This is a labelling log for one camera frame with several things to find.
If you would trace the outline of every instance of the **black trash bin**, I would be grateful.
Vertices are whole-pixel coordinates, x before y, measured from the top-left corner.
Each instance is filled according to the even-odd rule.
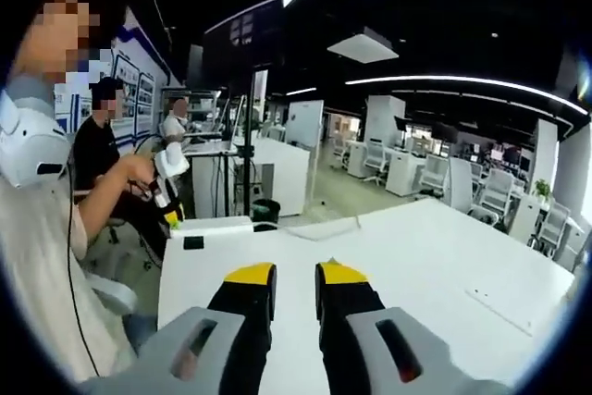
[[[273,222],[278,223],[279,209],[281,206],[271,199],[257,199],[251,205],[253,210],[253,222]],[[268,225],[261,225],[254,228],[254,231],[268,231],[276,228]]]

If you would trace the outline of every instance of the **floor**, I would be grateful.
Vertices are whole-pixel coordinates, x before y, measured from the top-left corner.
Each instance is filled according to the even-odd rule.
[[[362,215],[372,211],[396,205],[407,204],[412,199],[401,198],[389,193],[383,187],[372,182],[362,182],[335,166],[335,160],[329,146],[322,146],[318,153],[315,172],[315,153],[311,152],[307,205],[300,216],[282,217],[279,224],[285,226],[302,226],[324,222],[341,217]],[[314,193],[310,198],[310,189],[314,184]],[[142,251],[135,230],[125,225],[117,228],[120,244],[137,246]],[[113,248],[108,230],[103,230],[93,243],[83,266],[90,268],[98,275],[105,272],[105,251]],[[149,258],[145,253],[143,260],[129,257],[122,262],[117,273],[117,280],[131,287],[138,295],[138,312],[156,314],[158,311],[158,288],[160,271],[156,266],[148,270],[145,263]]]

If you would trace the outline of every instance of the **white headphones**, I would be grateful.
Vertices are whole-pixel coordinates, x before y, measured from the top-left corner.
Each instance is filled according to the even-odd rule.
[[[29,75],[9,82],[0,95],[0,174],[17,188],[57,180],[69,153],[53,92]]]

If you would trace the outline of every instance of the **headset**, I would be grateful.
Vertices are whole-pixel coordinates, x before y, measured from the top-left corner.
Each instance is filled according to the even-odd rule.
[[[71,144],[55,118],[53,91],[40,79],[18,75],[0,93],[0,175],[16,188],[58,181],[68,168]],[[68,280],[74,314],[92,368],[96,364],[82,331],[72,284],[72,176],[69,178]]]

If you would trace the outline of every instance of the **man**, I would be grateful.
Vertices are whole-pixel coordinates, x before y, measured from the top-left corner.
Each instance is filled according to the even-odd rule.
[[[123,83],[102,78],[92,86],[92,115],[84,121],[74,141],[76,190],[92,190],[119,160],[115,136],[109,125],[123,100]],[[154,202],[147,200],[147,188],[130,182],[117,200],[112,217],[129,222],[146,240],[157,260],[162,261],[167,236],[166,224]]]
[[[187,127],[187,97],[171,99],[171,109],[163,122],[165,142],[183,142]]]
[[[76,70],[92,49],[109,47],[124,22],[126,0],[34,1],[18,10],[30,14],[30,25],[24,37],[20,30],[22,41],[12,53],[6,91],[15,105],[23,107],[31,92],[19,91],[15,84],[29,76],[36,80],[35,97],[53,107],[54,83],[64,81],[66,72]],[[69,379],[85,380],[95,376],[95,369],[101,376],[110,375],[125,366],[130,345],[120,337],[121,323],[114,324],[76,260],[68,271],[67,248],[72,250],[70,257],[82,258],[87,240],[105,226],[130,180],[146,183],[153,177],[150,161],[122,156],[90,194],[72,207],[62,183],[40,181],[16,188],[0,174],[0,273],[13,290],[24,326],[29,326],[47,356]],[[77,316],[70,285],[76,295]]]

